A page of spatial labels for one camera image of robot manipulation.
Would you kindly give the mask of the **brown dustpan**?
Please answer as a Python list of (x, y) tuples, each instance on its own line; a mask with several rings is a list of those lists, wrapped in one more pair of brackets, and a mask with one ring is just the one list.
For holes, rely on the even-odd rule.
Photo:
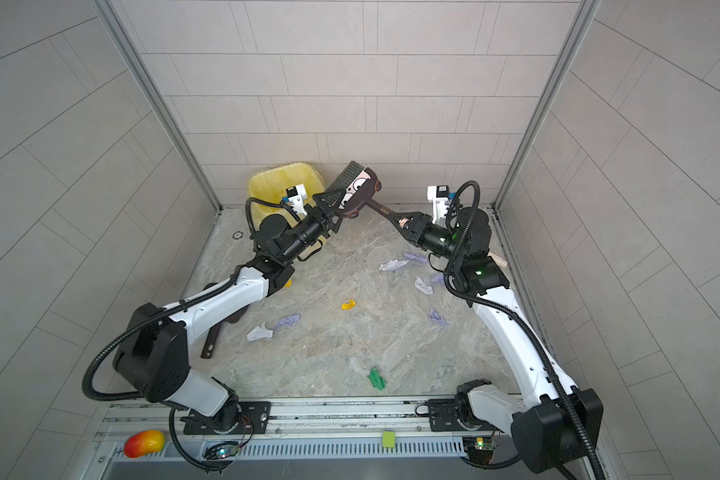
[(204, 345), (203, 345), (203, 348), (202, 348), (202, 351), (200, 354), (200, 357), (202, 359), (211, 359), (212, 358), (212, 356), (214, 354), (214, 349), (216, 347), (219, 335), (220, 335), (223, 327), (226, 324), (233, 325), (233, 324), (238, 323), (243, 318), (243, 316), (245, 315), (247, 310), (248, 310), (248, 306), (245, 306), (245, 307), (233, 312), (232, 314), (227, 316), (224, 320), (220, 321), (219, 323), (217, 323), (216, 325), (214, 325), (213, 327), (211, 327), (208, 330), (207, 336), (206, 336), (206, 339), (205, 339), (205, 342), (204, 342)]

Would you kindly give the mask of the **brown hand brush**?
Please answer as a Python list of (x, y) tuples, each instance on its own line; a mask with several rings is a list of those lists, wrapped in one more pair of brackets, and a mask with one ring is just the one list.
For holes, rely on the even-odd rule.
[(410, 216), (399, 214), (373, 199), (381, 187), (372, 169), (351, 161), (322, 194), (315, 196), (318, 207), (328, 217), (327, 230), (337, 232), (344, 219), (356, 218), (363, 208), (368, 207), (386, 218), (398, 231), (408, 232), (412, 226)]

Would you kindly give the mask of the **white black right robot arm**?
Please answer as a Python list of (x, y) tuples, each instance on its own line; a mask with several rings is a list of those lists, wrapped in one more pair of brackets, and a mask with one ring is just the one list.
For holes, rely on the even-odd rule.
[(487, 422), (509, 435), (514, 462), (534, 473), (558, 470), (572, 478), (569, 462), (584, 458), (596, 479), (605, 478), (597, 455), (604, 406), (580, 389), (553, 359), (525, 318), (510, 281), (489, 253), (490, 220), (478, 206), (480, 187), (467, 181), (456, 191), (429, 187), (430, 214), (393, 214), (392, 224), (415, 247), (446, 261), (443, 284), (488, 328), (518, 384), (514, 397), (486, 381), (463, 385), (458, 397), (466, 423)]

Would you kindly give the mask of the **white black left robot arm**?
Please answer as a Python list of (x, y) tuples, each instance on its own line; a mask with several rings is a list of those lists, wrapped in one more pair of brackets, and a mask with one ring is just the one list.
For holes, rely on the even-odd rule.
[(239, 407), (234, 390), (196, 372), (189, 364), (189, 347), (217, 325), (250, 305), (281, 290), (293, 275), (294, 261), (321, 238), (339, 230), (345, 204), (354, 196), (350, 185), (331, 184), (314, 195), (298, 214), (282, 201), (260, 224), (253, 222), (247, 199), (246, 220), (253, 240), (253, 258), (235, 267), (231, 276), (199, 294), (165, 307), (146, 303), (132, 315), (125, 332), (98, 353), (81, 381), (83, 394), (95, 401), (134, 400), (170, 407), (169, 420), (179, 410), (207, 432), (225, 434), (237, 426), (250, 437), (254, 426)]

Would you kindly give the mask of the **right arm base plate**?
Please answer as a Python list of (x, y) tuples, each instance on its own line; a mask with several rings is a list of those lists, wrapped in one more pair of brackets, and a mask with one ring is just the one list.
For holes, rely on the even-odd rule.
[(433, 432), (477, 432), (499, 430), (493, 424), (473, 417), (466, 403), (456, 398), (430, 399), (424, 403)]

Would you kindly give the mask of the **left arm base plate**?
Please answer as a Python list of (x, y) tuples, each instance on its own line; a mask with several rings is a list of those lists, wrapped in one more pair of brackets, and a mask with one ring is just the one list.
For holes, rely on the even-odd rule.
[(190, 410), (179, 420), (185, 435), (263, 434), (269, 421), (271, 403), (266, 401), (228, 401), (212, 417)]

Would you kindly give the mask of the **yellow-lined trash bin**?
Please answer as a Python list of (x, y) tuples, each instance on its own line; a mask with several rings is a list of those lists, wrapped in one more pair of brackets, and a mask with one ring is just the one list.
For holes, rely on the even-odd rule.
[[(299, 184), (303, 184), (306, 189), (309, 196), (306, 203), (309, 205), (315, 204), (311, 199), (312, 195), (321, 193), (325, 189), (324, 179), (314, 167), (307, 163), (292, 163), (254, 175), (248, 182), (248, 196), (279, 204), (286, 196), (286, 190)], [(256, 229), (259, 229), (261, 222), (272, 214), (284, 217), (290, 226), (297, 223), (284, 209), (267, 207), (256, 203), (251, 205), (251, 214)]]

